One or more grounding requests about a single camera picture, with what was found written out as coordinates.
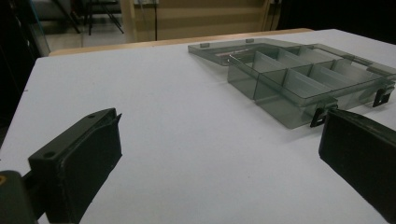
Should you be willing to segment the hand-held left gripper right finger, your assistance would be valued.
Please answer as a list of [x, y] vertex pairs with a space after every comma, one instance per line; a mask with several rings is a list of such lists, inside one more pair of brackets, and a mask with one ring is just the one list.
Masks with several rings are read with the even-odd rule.
[[318, 154], [389, 224], [396, 224], [396, 131], [334, 109], [326, 115]]

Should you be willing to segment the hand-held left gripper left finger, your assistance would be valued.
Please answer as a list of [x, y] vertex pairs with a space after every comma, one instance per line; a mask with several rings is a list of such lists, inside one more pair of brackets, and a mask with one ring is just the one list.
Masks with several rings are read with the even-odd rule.
[[120, 115], [114, 108], [92, 113], [29, 158], [23, 177], [35, 217], [78, 224], [121, 158]]

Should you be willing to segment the clear grey plastic organizer box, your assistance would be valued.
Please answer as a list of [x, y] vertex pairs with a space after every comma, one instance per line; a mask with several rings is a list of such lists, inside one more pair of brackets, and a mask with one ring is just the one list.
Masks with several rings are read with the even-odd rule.
[[396, 68], [322, 44], [269, 38], [189, 45], [228, 68], [227, 81], [289, 129], [319, 126], [331, 109], [385, 104]]

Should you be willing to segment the black metal stand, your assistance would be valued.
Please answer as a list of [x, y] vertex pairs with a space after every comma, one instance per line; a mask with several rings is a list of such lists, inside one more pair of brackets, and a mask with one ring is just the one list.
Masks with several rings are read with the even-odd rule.
[[[67, 11], [60, 0], [50, 0], [57, 8], [60, 9], [65, 18], [71, 22], [75, 31], [80, 34], [78, 29], [78, 24], [72, 15], [72, 11]], [[112, 11], [108, 6], [117, 6], [120, 3], [119, 0], [88, 0], [84, 8], [84, 18], [83, 23], [88, 25], [88, 33], [92, 34], [93, 27], [93, 15], [94, 14], [107, 14], [110, 20], [117, 26], [117, 28], [123, 33], [120, 22], [116, 19]]]

